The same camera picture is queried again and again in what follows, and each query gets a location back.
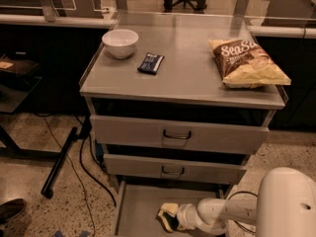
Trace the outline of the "yellow taped gripper finger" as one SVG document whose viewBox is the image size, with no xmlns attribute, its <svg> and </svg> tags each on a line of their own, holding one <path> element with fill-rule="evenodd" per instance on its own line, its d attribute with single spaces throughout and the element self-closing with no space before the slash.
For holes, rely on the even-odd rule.
<svg viewBox="0 0 316 237">
<path fill-rule="evenodd" d="M 174 231 L 174 218 L 172 216 L 163 210 L 160 210 L 157 216 L 167 232 Z"/>
<path fill-rule="evenodd" d="M 165 202 L 161 205 L 160 209 L 169 214 L 176 214 L 179 210 L 179 205 L 177 203 Z"/>
</svg>

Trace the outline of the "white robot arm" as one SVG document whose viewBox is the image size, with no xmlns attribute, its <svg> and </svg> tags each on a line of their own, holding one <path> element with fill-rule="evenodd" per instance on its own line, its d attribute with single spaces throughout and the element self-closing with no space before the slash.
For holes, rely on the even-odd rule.
<svg viewBox="0 0 316 237">
<path fill-rule="evenodd" d="M 165 202 L 158 213 L 169 232 L 227 231 L 229 221 L 256 227 L 256 237 L 316 237 L 316 182 L 287 167 L 263 177 L 255 199 L 204 198 L 197 204 Z"/>
</svg>

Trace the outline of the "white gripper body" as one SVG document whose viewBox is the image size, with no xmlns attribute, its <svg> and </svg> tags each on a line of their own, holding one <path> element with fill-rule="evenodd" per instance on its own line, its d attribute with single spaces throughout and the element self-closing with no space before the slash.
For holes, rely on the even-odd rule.
<svg viewBox="0 0 316 237">
<path fill-rule="evenodd" d="M 197 228 L 197 210 L 191 204 L 182 204 L 177 212 L 177 219 L 179 221 L 179 230 L 194 230 Z"/>
</svg>

